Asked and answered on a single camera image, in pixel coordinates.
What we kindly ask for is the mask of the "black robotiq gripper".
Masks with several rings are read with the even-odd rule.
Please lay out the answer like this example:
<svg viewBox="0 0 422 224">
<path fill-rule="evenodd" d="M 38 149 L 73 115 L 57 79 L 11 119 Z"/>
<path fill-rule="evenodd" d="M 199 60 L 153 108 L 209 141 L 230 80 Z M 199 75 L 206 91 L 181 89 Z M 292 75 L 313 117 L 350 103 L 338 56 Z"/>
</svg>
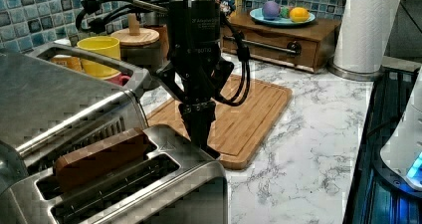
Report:
<svg viewBox="0 0 422 224">
<path fill-rule="evenodd" d="M 199 144 L 214 159 L 220 153 L 208 145 L 211 124 L 215 120 L 216 104 L 212 73 L 221 61 L 220 8 L 215 1 L 193 1 L 188 7 L 183 1 L 173 1 L 168 7 L 168 58 L 170 63 L 156 72 L 164 87 L 184 104 L 178 106 L 185 129 L 195 139 L 192 107 L 200 106 Z"/>
</svg>

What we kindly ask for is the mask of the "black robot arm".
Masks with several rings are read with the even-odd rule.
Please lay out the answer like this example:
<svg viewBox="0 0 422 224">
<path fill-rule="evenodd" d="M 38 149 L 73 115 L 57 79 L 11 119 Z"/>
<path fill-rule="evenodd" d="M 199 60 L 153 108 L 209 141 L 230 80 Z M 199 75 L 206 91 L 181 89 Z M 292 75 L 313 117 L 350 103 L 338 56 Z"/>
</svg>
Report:
<svg viewBox="0 0 422 224">
<path fill-rule="evenodd" d="M 220 153 L 207 144 L 215 120 L 215 101 L 234 65 L 221 57 L 220 5 L 216 0 L 169 0 L 169 64 L 156 72 L 178 101 L 191 142 L 213 158 Z"/>
</svg>

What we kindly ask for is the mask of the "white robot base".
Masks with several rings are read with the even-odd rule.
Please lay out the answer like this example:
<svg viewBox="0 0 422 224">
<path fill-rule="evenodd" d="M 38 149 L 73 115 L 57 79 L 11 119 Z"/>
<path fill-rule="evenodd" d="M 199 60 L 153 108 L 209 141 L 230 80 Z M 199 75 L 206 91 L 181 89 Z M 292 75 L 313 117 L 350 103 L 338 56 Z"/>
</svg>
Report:
<svg viewBox="0 0 422 224">
<path fill-rule="evenodd" d="M 422 152 L 422 75 L 418 72 L 406 109 L 393 134 L 380 150 L 386 166 L 420 191 Z"/>
</svg>

